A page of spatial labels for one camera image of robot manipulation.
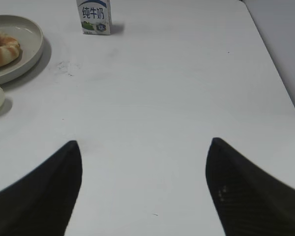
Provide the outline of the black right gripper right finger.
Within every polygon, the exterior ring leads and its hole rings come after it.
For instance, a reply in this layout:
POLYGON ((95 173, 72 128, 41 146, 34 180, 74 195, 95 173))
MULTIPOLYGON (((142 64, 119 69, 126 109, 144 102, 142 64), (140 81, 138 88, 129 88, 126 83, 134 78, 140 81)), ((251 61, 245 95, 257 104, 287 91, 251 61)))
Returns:
POLYGON ((295 189, 221 138, 209 147, 205 177, 227 236, 295 236, 295 189))

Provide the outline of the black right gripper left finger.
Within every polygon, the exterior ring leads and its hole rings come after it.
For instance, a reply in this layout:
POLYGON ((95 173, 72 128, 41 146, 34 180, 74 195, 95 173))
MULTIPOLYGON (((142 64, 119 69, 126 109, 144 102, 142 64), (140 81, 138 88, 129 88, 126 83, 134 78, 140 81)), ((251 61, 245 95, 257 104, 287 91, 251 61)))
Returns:
POLYGON ((82 159, 69 141, 0 191, 0 236, 63 236, 82 182, 82 159))

